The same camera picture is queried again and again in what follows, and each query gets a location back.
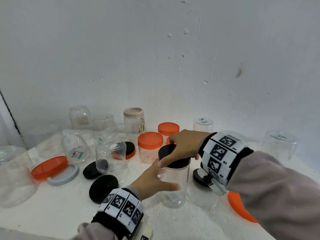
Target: wall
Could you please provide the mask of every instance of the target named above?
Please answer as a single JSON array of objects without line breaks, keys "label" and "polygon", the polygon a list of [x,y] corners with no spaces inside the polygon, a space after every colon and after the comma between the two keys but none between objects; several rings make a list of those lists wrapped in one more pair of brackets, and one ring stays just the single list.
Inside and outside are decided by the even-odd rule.
[{"label": "wall", "polygon": [[257,141],[288,130],[317,153],[320,0],[0,4],[0,89],[23,135],[68,127],[72,105],[119,122],[140,106],[149,130],[205,116]]}]

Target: beige sweater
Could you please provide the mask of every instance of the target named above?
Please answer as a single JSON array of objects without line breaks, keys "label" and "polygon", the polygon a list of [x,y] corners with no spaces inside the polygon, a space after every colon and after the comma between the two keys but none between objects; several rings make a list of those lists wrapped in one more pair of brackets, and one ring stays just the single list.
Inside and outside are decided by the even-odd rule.
[{"label": "beige sweater", "polygon": [[[243,158],[227,189],[240,194],[246,210],[277,240],[320,239],[320,185],[263,152]],[[99,223],[83,223],[72,240],[114,240]]]}]

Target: person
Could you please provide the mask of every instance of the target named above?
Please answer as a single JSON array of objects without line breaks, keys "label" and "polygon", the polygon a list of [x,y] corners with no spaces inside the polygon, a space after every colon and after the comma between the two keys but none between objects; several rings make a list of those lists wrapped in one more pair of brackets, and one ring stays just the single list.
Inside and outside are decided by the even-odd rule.
[{"label": "person", "polygon": [[[159,169],[181,158],[205,157],[205,146],[207,149],[213,143],[215,134],[183,130],[171,135],[170,143],[177,144],[174,151],[156,160],[126,190],[139,200],[159,191],[179,190],[180,185],[158,179]],[[320,186],[267,153],[247,147],[241,153],[229,167],[226,189],[240,194],[245,209],[275,239],[320,239]],[[122,239],[126,233],[118,230],[116,222],[105,212],[98,212],[90,224],[78,227],[72,240]]]}]

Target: white tabletop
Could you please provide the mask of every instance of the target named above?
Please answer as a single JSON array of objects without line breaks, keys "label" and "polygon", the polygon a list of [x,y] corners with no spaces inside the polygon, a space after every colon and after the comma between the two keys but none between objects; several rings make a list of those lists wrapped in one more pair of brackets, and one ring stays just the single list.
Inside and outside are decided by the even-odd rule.
[{"label": "white tabletop", "polygon": [[[249,143],[249,146],[254,150],[259,149],[258,143]],[[34,148],[29,150],[29,154],[31,158],[37,157]],[[282,163],[320,182],[320,175],[298,158],[282,160]],[[79,175],[65,185],[51,186],[42,182],[26,202],[9,209],[0,209],[0,227],[61,239],[77,234],[77,226],[82,222],[90,222],[98,207],[89,198],[93,180],[84,178],[82,170],[85,167],[80,167]],[[149,165],[141,164],[137,151],[128,167],[129,177],[120,187],[132,183]],[[199,167],[200,161],[193,160],[189,177]],[[168,209],[157,195],[144,200],[143,205],[146,211],[142,221],[152,227],[154,240],[273,239],[260,225],[236,214],[226,195],[221,196],[218,204],[210,210],[203,210],[189,201],[179,209]]]}]

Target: beige lid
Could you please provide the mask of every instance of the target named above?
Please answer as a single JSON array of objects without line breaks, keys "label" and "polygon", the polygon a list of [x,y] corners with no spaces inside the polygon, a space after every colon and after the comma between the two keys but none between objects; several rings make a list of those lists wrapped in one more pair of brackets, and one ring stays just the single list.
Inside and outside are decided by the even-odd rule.
[{"label": "beige lid", "polygon": [[138,117],[143,116],[143,114],[144,114],[143,109],[142,108],[137,108],[137,107],[126,108],[123,111],[123,115],[126,118],[138,118]]}]

